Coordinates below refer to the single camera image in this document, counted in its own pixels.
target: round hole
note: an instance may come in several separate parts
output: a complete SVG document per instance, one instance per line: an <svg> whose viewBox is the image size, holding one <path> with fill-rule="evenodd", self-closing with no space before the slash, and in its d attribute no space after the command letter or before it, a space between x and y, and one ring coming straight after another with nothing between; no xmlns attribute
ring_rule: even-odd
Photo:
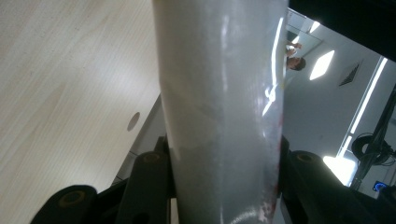
<svg viewBox="0 0 396 224"><path fill-rule="evenodd" d="M85 192L82 190L75 190L69 193L66 193L61 200L59 200L59 206L66 208L70 207L74 204L78 204L84 201Z"/></svg>
<svg viewBox="0 0 396 224"><path fill-rule="evenodd" d="M133 222L134 224L148 224L149 223L149 215L147 213L140 213L134 216Z"/></svg>
<svg viewBox="0 0 396 224"><path fill-rule="evenodd" d="M131 121L129 121L127 128L128 132L130 132L134 128L134 126L136 126L136 123L139 121L139 118L140 118L140 113L139 112L135 113L134 116L131 118Z"/></svg>

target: ceiling light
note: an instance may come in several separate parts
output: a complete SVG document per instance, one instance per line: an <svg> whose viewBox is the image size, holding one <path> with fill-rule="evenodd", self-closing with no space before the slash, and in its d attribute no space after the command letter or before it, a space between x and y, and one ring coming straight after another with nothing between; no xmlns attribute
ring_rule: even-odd
<svg viewBox="0 0 396 224"><path fill-rule="evenodd" d="M342 157L334 158L329 156L325 156L323 161L344 186L350 185L352 175L355 172L356 162Z"/></svg>
<svg viewBox="0 0 396 224"><path fill-rule="evenodd" d="M321 56L317 62L315 63L315 67L314 70L312 71L311 77L309 78L309 80L313 80L317 77L321 77L323 76L326 71L327 68L330 65L330 62L332 61L332 56L334 55L334 50L330 51L329 53Z"/></svg>
<svg viewBox="0 0 396 224"><path fill-rule="evenodd" d="M361 121L361 116L363 115L363 112L366 109L367 104L369 103L369 100L370 100L370 97L371 97L373 90L375 88L376 82L378 81L379 77L381 76L382 70L384 69L387 61L388 61L388 59L383 58L379 67L377 68L374 79L370 85L370 88L365 93L363 103L361 104L361 109L358 112L358 116L356 117L355 121L353 122L352 128L350 130L351 133L354 133L356 131L356 128L358 127L358 124Z"/></svg>
<svg viewBox="0 0 396 224"><path fill-rule="evenodd" d="M309 34L314 32L319 26L320 26L320 23L317 21L314 21L314 24L312 24L311 29L309 30Z"/></svg>

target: wooden table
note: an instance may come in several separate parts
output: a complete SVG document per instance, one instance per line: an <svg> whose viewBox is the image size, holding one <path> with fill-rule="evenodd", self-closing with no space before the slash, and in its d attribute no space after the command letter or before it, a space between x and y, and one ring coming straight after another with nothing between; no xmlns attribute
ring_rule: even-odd
<svg viewBox="0 0 396 224"><path fill-rule="evenodd" d="M0 1L0 223L107 189L159 93L150 1Z"/></svg>

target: white pole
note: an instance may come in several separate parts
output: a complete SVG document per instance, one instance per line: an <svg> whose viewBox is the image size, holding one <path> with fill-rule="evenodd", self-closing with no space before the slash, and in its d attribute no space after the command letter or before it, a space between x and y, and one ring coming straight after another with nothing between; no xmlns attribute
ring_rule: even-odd
<svg viewBox="0 0 396 224"><path fill-rule="evenodd" d="M180 223L271 223L285 0L154 0Z"/></svg>

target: wood grain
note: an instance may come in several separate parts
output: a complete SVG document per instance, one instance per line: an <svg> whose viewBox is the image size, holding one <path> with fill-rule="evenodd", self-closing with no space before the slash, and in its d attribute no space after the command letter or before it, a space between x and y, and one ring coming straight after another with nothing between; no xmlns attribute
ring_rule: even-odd
<svg viewBox="0 0 396 224"><path fill-rule="evenodd" d="M160 92L152 18L150 1L0 1L0 223L110 186Z"/></svg>

